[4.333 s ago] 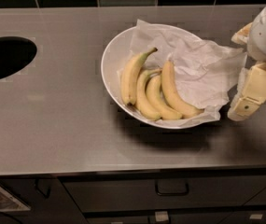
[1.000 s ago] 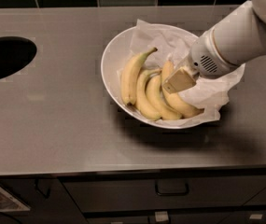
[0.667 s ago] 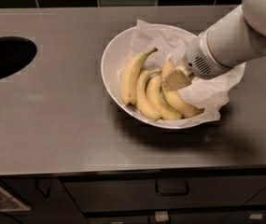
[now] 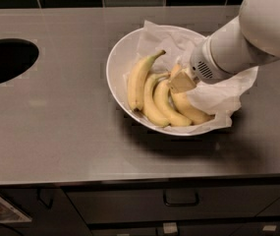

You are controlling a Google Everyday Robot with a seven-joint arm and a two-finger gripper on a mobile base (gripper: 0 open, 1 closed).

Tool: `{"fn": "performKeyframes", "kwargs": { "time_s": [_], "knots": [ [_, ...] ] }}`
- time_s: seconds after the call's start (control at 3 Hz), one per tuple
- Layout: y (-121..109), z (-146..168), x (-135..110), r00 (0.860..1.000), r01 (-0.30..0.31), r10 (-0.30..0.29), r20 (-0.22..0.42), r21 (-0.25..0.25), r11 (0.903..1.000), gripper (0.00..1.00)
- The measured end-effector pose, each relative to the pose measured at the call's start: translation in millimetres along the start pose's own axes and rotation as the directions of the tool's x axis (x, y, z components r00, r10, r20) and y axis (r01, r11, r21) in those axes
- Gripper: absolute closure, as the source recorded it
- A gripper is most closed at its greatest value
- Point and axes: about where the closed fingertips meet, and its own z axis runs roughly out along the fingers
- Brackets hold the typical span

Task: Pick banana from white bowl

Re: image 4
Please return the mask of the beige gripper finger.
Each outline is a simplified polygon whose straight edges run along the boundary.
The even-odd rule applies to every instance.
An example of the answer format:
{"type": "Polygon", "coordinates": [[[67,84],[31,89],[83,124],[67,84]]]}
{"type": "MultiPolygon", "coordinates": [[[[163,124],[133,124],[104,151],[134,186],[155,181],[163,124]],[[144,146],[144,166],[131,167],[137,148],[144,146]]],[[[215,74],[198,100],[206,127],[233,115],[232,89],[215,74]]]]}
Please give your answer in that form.
{"type": "Polygon", "coordinates": [[[168,87],[174,93],[181,93],[195,89],[196,82],[185,70],[180,70],[171,74],[168,87]]]}

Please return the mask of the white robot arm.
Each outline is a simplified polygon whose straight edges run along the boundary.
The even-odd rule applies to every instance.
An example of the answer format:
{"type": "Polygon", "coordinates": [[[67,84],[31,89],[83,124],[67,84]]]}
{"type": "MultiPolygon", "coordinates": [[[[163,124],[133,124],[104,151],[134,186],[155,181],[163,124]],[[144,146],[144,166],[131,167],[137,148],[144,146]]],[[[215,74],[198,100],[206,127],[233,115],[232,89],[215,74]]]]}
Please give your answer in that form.
{"type": "Polygon", "coordinates": [[[168,83],[174,93],[228,80],[280,60],[280,0],[243,0],[239,14],[192,51],[190,66],[168,83]]]}

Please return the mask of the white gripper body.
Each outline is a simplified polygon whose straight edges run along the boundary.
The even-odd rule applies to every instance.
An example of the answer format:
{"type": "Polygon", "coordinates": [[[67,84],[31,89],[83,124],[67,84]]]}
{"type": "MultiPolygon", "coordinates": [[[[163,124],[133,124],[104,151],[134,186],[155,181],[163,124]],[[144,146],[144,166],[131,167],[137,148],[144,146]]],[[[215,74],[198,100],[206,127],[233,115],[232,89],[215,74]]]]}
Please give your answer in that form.
{"type": "Polygon", "coordinates": [[[236,17],[196,46],[190,64],[195,80],[213,85],[277,60],[245,39],[236,17]]]}

